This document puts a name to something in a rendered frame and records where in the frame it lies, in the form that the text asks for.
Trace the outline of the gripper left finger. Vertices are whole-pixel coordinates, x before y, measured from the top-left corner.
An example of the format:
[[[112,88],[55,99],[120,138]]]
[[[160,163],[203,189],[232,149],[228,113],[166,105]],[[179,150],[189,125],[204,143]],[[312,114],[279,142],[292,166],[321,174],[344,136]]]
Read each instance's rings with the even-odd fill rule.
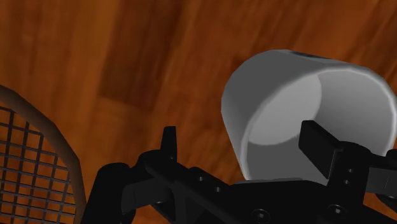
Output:
[[[176,128],[164,128],[160,148],[136,165],[112,163],[95,177],[81,224],[132,224],[139,208],[153,207],[171,224],[240,224],[228,184],[177,161]]]

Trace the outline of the white cup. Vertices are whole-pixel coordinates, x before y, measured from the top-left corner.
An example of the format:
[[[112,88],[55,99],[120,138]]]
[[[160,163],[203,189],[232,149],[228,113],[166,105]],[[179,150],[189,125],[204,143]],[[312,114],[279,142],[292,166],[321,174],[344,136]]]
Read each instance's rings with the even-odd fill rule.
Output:
[[[304,120],[376,155],[397,139],[397,98],[381,76],[291,50],[269,50],[242,63],[225,85],[221,115],[248,181],[327,184],[298,147]]]

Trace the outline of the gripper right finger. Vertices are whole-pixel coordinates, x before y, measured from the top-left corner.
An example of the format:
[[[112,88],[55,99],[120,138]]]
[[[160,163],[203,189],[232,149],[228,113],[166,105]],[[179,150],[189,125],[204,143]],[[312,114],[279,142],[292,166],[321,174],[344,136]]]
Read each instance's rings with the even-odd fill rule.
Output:
[[[376,155],[360,144],[338,140],[314,120],[302,122],[298,148],[328,180],[326,214],[356,216],[366,192],[397,213],[397,149]]]

